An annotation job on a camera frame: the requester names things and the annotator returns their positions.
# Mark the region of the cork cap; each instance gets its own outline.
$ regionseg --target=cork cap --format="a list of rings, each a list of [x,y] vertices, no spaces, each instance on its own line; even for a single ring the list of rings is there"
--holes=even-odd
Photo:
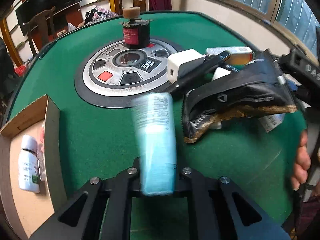
[[[139,18],[140,16],[140,7],[139,6],[134,6],[130,8],[123,8],[123,18],[125,19],[135,19]]]

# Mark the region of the black fabric pouch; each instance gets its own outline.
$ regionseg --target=black fabric pouch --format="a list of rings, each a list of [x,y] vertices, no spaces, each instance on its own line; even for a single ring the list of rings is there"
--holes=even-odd
[[[295,111],[283,73],[266,50],[241,71],[204,84],[184,96],[184,140],[196,142],[213,122]]]

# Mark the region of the plastic bag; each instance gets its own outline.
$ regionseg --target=plastic bag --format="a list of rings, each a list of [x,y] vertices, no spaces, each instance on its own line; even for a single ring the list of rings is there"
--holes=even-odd
[[[27,67],[26,67],[25,65],[21,65],[21,66],[16,67],[16,68],[14,69],[15,73],[16,73],[19,77],[22,77],[22,76],[25,74],[26,70],[27,70]]]
[[[75,29],[76,29],[75,26],[73,26],[71,23],[68,23],[68,32],[71,32],[71,31],[73,31]]]

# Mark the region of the black metal bracket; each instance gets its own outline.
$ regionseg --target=black metal bracket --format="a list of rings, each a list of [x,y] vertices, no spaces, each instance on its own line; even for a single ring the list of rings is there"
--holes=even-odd
[[[297,49],[280,57],[278,63],[285,74],[290,74],[302,84],[295,92],[296,98],[320,109],[320,68]]]
[[[136,158],[132,167],[114,178],[91,178],[30,239],[129,240],[132,198],[145,197],[140,190],[139,171]],[[173,197],[188,199],[192,240],[290,239],[228,177],[216,180],[183,168],[176,177]]]

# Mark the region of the white plastic bottle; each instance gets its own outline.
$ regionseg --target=white plastic bottle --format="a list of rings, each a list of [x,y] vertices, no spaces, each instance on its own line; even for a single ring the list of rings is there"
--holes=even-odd
[[[21,152],[19,154],[19,187],[23,190],[39,193],[39,169],[37,154],[37,141],[34,137],[25,134],[22,137]]]

